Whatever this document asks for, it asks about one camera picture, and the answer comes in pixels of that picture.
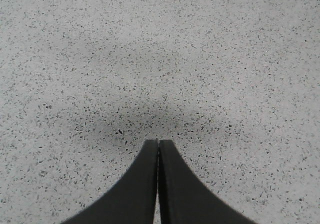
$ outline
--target floor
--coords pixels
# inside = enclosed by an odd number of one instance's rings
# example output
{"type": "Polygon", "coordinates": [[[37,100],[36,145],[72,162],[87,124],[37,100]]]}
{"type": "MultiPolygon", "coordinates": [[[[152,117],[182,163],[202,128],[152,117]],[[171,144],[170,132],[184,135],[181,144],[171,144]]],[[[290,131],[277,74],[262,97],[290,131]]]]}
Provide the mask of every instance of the floor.
{"type": "Polygon", "coordinates": [[[257,223],[318,224],[319,77],[320,0],[0,0],[0,223],[59,224],[159,138],[257,223]]]}

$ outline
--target gray floor surface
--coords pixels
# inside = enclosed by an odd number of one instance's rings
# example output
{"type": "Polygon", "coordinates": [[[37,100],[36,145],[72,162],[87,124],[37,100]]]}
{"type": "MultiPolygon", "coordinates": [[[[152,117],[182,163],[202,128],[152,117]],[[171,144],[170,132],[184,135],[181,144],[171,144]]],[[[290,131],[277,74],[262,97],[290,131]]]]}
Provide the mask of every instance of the gray floor surface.
{"type": "Polygon", "coordinates": [[[320,0],[0,0],[0,223],[76,214],[150,138],[259,224],[319,224],[320,0]]]}

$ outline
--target speckled floor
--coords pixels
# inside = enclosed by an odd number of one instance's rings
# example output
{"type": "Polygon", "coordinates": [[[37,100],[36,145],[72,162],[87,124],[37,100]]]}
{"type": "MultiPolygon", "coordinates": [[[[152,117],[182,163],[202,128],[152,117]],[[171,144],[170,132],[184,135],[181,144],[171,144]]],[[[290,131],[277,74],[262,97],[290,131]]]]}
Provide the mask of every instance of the speckled floor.
{"type": "Polygon", "coordinates": [[[60,223],[159,138],[259,224],[318,224],[319,104],[320,0],[0,0],[0,223],[60,223]]]}

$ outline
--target terrazzo floor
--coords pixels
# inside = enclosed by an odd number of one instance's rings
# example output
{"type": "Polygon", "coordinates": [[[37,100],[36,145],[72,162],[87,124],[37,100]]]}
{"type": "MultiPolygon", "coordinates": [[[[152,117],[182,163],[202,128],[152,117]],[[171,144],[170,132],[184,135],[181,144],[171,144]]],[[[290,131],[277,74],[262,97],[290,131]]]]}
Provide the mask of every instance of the terrazzo floor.
{"type": "Polygon", "coordinates": [[[1,224],[61,223],[154,138],[257,223],[319,224],[320,0],[0,0],[1,224]]]}

